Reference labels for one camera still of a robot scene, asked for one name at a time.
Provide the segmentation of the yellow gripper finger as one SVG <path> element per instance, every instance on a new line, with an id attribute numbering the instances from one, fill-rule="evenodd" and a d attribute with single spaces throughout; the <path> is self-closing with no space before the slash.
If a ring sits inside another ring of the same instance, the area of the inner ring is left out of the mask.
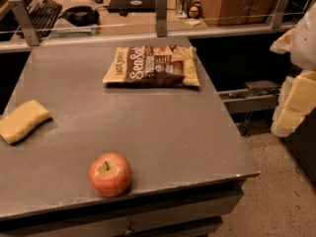
<path id="1" fill-rule="evenodd" d="M 294 29 L 288 30 L 285 34 L 275 40 L 271 47 L 270 51 L 278 54 L 285 54 L 291 51 L 291 40 L 294 34 Z"/>

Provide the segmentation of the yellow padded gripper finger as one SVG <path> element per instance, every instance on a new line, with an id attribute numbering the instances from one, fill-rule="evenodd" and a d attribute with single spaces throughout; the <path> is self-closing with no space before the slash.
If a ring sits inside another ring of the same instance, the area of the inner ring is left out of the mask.
<path id="1" fill-rule="evenodd" d="M 294 133 L 316 108 L 316 72 L 303 70 L 295 78 L 287 76 L 276 106 L 271 132 L 277 137 Z"/>

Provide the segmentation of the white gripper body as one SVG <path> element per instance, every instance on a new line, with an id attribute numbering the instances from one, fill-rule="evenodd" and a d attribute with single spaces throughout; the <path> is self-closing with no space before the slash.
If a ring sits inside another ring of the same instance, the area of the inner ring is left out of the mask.
<path id="1" fill-rule="evenodd" d="M 296 24 L 290 58 L 293 64 L 302 69 L 316 70 L 316 3 Z"/>

